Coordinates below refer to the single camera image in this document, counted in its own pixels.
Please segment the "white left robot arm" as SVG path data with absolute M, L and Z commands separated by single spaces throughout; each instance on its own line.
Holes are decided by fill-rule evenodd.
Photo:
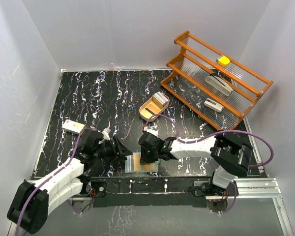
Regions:
M 72 196 L 87 196 L 92 184 L 85 171 L 97 160 L 113 164 L 124 162 L 132 155 L 116 136 L 110 137 L 109 133 L 108 128 L 102 132 L 83 128 L 71 156 L 63 164 L 36 181 L 25 180 L 19 185 L 7 213 L 7 218 L 16 225 L 16 236 L 20 229 L 30 234 L 38 232 L 49 214 Z

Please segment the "green card holder wallet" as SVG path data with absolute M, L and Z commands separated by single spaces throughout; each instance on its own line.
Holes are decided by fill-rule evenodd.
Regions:
M 132 155 L 127 156 L 125 160 L 125 172 L 126 173 L 156 173 L 158 172 L 158 164 L 156 161 L 154 163 L 141 164 L 141 153 L 135 152 Z

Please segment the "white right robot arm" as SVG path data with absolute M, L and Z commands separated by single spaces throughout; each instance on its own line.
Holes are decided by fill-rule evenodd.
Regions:
M 219 167 L 210 182 L 193 186 L 199 196 L 221 196 L 228 185 L 238 177 L 246 177 L 253 154 L 252 146 L 230 132 L 218 132 L 206 139 L 181 139 L 169 137 L 162 140 L 145 131 L 139 139 L 140 163 L 152 163 L 159 159 L 212 158 Z

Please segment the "orange credit card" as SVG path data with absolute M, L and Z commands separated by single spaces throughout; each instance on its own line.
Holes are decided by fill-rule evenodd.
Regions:
M 142 170 L 142 165 L 140 163 L 141 154 L 140 153 L 134 153 L 133 154 L 133 171 L 138 172 Z
M 143 170 L 145 172 L 156 173 L 158 171 L 158 164 L 156 162 L 154 162 L 154 163 L 145 163 L 143 165 Z

